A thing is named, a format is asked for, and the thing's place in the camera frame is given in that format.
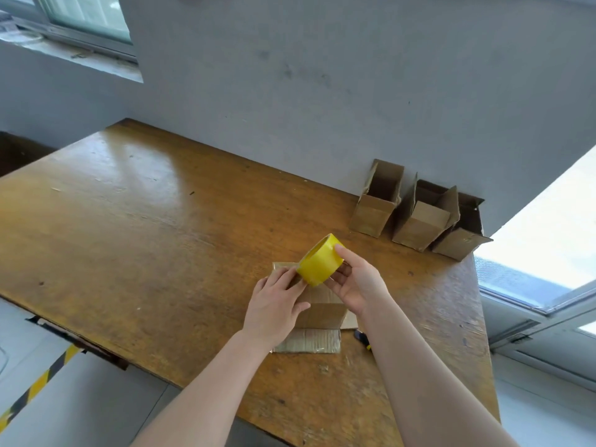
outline human arm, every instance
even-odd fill
[[[253,290],[244,327],[164,409],[131,447],[223,446],[234,415],[257,368],[283,341],[296,317],[310,307],[296,299],[304,281],[288,288],[296,269],[280,268]]]
[[[342,246],[325,284],[363,322],[405,447],[518,447],[433,352],[378,270]]]

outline brown wooden surface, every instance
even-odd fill
[[[333,232],[498,417],[472,258],[351,233],[356,200],[125,120],[0,179],[0,294],[183,387],[242,327],[271,263]],[[351,331],[340,354],[270,354],[238,414],[299,446],[400,444]]]

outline adhesive tape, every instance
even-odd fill
[[[322,284],[343,262],[333,249],[336,244],[341,243],[330,233],[319,241],[298,264],[298,274],[310,285]]]

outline window sill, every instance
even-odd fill
[[[75,64],[91,67],[101,72],[108,72],[134,82],[143,82],[138,64],[101,55],[74,45],[56,42],[33,31],[22,29],[3,31],[0,33],[0,40],[44,55],[55,56]]]

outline tile floor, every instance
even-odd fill
[[[0,299],[0,413],[66,349],[68,343],[26,322]],[[4,355],[0,352],[0,368]],[[596,394],[516,361],[494,357],[503,425],[521,447],[596,445]],[[125,447],[178,390],[142,370],[122,371],[77,354],[0,435],[0,447]],[[281,447],[236,420],[229,447]]]

